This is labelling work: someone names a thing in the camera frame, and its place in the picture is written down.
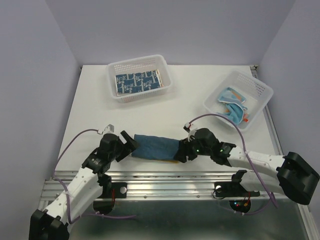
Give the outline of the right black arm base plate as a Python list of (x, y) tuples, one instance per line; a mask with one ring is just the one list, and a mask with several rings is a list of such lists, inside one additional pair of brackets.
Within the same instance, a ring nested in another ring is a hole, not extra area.
[(215, 196), (218, 198), (259, 197), (259, 191), (245, 190), (239, 183), (221, 181), (214, 184)]

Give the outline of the blue white patterned towel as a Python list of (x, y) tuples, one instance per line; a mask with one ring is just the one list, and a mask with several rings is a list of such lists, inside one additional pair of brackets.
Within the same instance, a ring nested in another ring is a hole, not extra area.
[(117, 96), (142, 93), (164, 87), (158, 69), (115, 76)]

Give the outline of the light blue orange towel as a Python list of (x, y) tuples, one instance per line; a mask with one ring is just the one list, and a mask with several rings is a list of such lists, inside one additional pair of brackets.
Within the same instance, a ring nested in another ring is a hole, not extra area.
[(217, 101), (224, 105), (225, 115), (237, 126), (249, 121), (248, 108), (244, 106), (247, 99), (232, 87), (225, 88), (218, 96)]

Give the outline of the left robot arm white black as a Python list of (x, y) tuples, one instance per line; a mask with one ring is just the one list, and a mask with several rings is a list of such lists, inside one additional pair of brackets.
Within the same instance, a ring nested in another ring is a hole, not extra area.
[(86, 216), (85, 211), (98, 197), (110, 195), (115, 199), (112, 178), (106, 172), (113, 161), (120, 162), (139, 147), (126, 131), (120, 134), (107, 131), (69, 184), (53, 175), (63, 191), (51, 204), (31, 215), (30, 240), (67, 240), (73, 224)]

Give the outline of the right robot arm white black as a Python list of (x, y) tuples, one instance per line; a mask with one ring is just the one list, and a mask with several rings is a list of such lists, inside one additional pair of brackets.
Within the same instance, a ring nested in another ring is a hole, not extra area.
[(238, 168), (230, 181), (216, 183), (219, 198), (257, 197), (260, 192), (281, 194), (295, 203), (309, 205), (320, 175), (297, 153), (268, 155), (245, 151), (219, 141), (207, 128), (200, 128), (178, 142), (174, 160), (185, 163), (209, 156), (216, 164)]

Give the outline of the yellow patterned towel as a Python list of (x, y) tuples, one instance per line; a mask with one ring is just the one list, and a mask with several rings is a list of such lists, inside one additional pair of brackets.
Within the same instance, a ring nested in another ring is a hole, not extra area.
[(135, 134), (133, 139), (138, 143), (138, 148), (133, 151), (133, 158), (155, 161), (174, 161), (174, 156), (179, 150), (179, 140)]

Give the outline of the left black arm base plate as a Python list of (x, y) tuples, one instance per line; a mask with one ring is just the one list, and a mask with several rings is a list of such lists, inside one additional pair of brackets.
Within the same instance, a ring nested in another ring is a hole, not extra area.
[(125, 199), (127, 197), (128, 184), (126, 182), (112, 182), (104, 186), (100, 199)]

